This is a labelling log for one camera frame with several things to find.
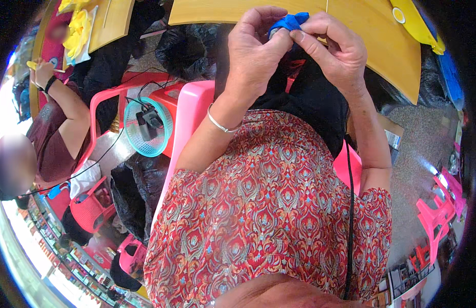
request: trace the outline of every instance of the hand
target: hand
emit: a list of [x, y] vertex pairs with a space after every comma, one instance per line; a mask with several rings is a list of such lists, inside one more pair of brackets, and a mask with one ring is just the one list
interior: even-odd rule
[[283, 8], [260, 6], [248, 10], [238, 21], [228, 36], [228, 93], [252, 104], [266, 92], [279, 61], [293, 46], [286, 29], [280, 29], [269, 41], [266, 41], [267, 31], [287, 13]]
[[[301, 28], [290, 36], [320, 65], [327, 80], [345, 97], [364, 94], [368, 54], [361, 37], [326, 12], [310, 17]], [[327, 40], [328, 49], [316, 36]]]
[[36, 65], [36, 72], [33, 74], [35, 76], [34, 83], [38, 87], [42, 87], [44, 89], [50, 78], [53, 76], [53, 64], [50, 62], [45, 62], [42, 58], [39, 58], [37, 63], [38, 65]]

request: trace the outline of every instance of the black bag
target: black bag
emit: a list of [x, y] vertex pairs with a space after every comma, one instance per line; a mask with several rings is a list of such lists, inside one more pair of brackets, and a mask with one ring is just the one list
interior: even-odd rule
[[187, 81], [216, 76], [216, 34], [219, 24], [174, 26], [161, 35], [156, 59], [166, 71]]
[[152, 219], [165, 184], [169, 157], [139, 153], [112, 169], [113, 202], [123, 225], [147, 246]]

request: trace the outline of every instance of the blue cloth flower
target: blue cloth flower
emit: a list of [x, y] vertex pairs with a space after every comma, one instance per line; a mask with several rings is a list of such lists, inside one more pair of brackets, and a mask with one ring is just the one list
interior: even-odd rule
[[288, 14], [284, 16], [283, 18], [279, 19], [278, 21], [276, 21], [275, 24], [272, 25], [272, 27], [269, 29], [269, 32], [267, 33], [267, 37], [270, 40], [271, 30], [276, 28], [286, 28], [290, 31], [301, 30], [300, 25], [304, 23], [305, 21], [307, 21], [308, 18], [310, 18], [310, 15], [306, 12], [301, 12], [296, 15]]

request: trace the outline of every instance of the teal plastic basket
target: teal plastic basket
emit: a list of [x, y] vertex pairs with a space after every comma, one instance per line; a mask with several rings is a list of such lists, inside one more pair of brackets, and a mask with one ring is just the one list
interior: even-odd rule
[[133, 148], [147, 157], [155, 157], [161, 154], [173, 133], [173, 119], [168, 108], [160, 102], [155, 102], [148, 97], [141, 97], [144, 104], [153, 105], [159, 117], [163, 121], [163, 128], [157, 129], [158, 136], [150, 141], [144, 141], [141, 135], [136, 114], [141, 111], [141, 104], [131, 101], [125, 108], [123, 126], [130, 144]]

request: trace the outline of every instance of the red patterned blouse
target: red patterned blouse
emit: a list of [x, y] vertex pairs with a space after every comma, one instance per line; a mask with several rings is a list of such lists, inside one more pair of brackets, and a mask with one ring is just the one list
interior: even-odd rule
[[[203, 173], [177, 170], [155, 222], [144, 278], [155, 307], [201, 307], [262, 274], [284, 273], [342, 297], [350, 189], [304, 121], [248, 111]], [[391, 198], [354, 203], [352, 299], [373, 295], [387, 265]]]

